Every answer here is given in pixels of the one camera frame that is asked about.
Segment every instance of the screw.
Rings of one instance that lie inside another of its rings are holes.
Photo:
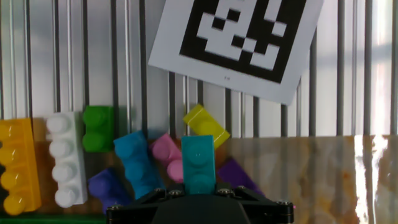
[[[119,210],[122,207],[123,207],[122,205],[112,205],[108,207],[107,210]]]
[[[221,195],[229,195],[229,194],[233,194],[234,192],[231,189],[219,189],[219,190],[217,190],[217,193],[219,193]]]
[[[290,204],[290,202],[285,201],[285,200],[279,200],[279,201],[277,201],[276,203],[277,203],[278,205],[288,205],[288,204]]]
[[[169,195],[171,195],[171,196],[181,196],[182,195],[182,191],[181,190],[171,190],[169,192]]]

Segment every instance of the toy brick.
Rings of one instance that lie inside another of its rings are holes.
[[[182,167],[183,167],[183,165],[182,165],[181,159],[176,159],[176,160],[172,161],[167,166],[167,174],[176,183],[183,182],[183,168]]]
[[[135,199],[139,199],[164,184],[148,156],[148,144],[142,131],[114,140],[115,153],[122,160],[125,175],[134,189]]]
[[[88,180],[88,191],[101,200],[103,213],[112,205],[129,205],[132,200],[112,168],[102,170]]]
[[[230,137],[230,134],[201,105],[196,105],[183,120],[197,135],[212,135],[215,149]]]
[[[30,119],[0,121],[0,164],[6,168],[1,185],[9,191],[4,209],[10,215],[42,206]]]
[[[55,202],[63,208],[87,201],[85,163],[81,139],[81,119],[77,112],[55,113],[46,122],[55,159],[52,177],[58,183]]]
[[[216,185],[213,136],[185,136],[181,141],[186,193],[213,194]]]
[[[182,155],[169,134],[164,134],[162,137],[158,138],[149,146],[149,149],[152,151],[154,158],[167,169],[169,177],[175,182],[181,183],[183,180]]]
[[[234,188],[242,185],[258,194],[263,194],[259,187],[250,179],[247,173],[245,173],[234,159],[231,159],[220,168],[217,174],[223,182],[229,182]]]
[[[113,149],[113,107],[87,106],[83,114],[86,134],[83,146],[87,152],[109,152]]]

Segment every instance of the black pattern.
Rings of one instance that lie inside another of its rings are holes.
[[[307,0],[282,0],[277,21],[287,24],[283,37],[272,35],[274,23],[264,20],[268,1],[269,0],[257,0],[248,32],[243,38],[249,37],[256,40],[257,43],[254,52],[260,54],[265,54],[268,44],[279,47],[279,53],[273,70],[251,65],[252,53],[250,52],[242,51],[239,61],[236,61],[205,51],[207,39],[197,36],[199,25],[203,13],[216,14],[219,0],[195,0],[183,38],[180,55],[253,75],[272,82],[281,83]],[[229,11],[228,18],[226,19],[235,22],[236,13],[232,13],[231,11]],[[217,18],[217,22],[215,21],[213,22],[213,27],[223,30],[225,20],[223,18]],[[243,44],[241,39],[239,39],[239,41],[233,41],[231,45],[241,47]]]

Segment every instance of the pink lego brick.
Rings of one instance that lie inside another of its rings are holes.
[[[164,167],[167,167],[172,161],[181,159],[181,151],[174,144],[173,139],[164,134],[149,146],[154,158],[159,160]]]
[[[167,169],[169,177],[177,183],[183,182],[182,155],[173,139],[164,134],[149,146],[154,158]]]
[[[167,174],[176,183],[183,182],[182,160],[176,159],[167,167]]]

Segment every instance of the green surface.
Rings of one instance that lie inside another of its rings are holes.
[[[109,152],[113,150],[113,107],[87,106],[83,114],[86,135],[83,147],[87,152]]]
[[[105,224],[104,215],[19,215],[0,216],[0,224]]]

